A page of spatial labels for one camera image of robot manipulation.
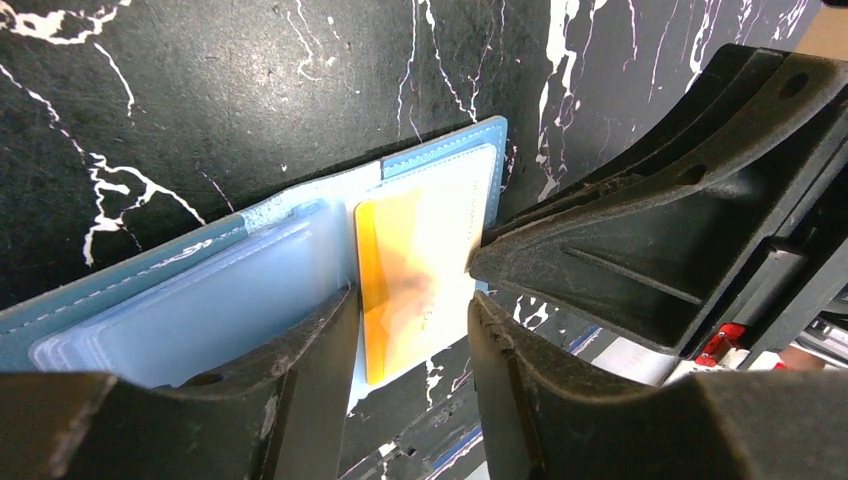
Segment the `blue card holder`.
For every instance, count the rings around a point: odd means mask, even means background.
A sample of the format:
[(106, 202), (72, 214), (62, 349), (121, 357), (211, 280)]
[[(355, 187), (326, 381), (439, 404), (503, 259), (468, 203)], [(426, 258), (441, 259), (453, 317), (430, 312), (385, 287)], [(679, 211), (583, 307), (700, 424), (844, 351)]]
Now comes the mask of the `blue card holder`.
[(110, 371), (178, 386), (285, 332), (353, 277), (353, 206), (464, 161), (499, 201), (508, 124), (495, 116), (381, 160), (309, 181), (149, 252), (4, 310), (1, 369)]

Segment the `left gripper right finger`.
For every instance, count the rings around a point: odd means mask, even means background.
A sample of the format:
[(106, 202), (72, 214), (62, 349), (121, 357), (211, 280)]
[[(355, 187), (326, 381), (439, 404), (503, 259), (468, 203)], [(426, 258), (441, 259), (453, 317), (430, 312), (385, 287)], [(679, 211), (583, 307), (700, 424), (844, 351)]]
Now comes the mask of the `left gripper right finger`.
[(843, 479), (843, 370), (695, 373), (662, 387), (593, 366), (483, 293), (468, 341), (494, 479)]

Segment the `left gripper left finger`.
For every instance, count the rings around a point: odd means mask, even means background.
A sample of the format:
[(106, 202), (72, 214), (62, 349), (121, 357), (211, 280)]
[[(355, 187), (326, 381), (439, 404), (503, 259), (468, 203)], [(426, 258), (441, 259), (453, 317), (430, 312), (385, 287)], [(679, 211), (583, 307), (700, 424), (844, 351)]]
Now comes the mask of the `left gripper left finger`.
[(102, 372), (1, 378), (5, 479), (334, 479), (359, 336), (351, 286), (177, 388)]

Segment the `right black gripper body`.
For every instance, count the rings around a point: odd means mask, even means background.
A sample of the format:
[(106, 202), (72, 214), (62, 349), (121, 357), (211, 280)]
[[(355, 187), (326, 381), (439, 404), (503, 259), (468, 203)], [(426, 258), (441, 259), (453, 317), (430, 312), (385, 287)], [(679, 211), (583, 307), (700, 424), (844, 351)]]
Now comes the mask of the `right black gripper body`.
[(767, 236), (683, 357), (747, 370), (777, 353), (847, 283), (847, 148), (841, 146), (776, 233)]

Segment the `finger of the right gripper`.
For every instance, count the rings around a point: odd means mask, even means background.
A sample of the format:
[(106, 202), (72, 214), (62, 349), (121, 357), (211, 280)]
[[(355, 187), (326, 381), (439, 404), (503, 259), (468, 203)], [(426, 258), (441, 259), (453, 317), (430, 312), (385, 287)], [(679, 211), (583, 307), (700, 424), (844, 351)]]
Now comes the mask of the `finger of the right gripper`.
[(488, 231), (471, 275), (683, 355), (841, 146), (845, 62), (725, 45), (626, 151)]

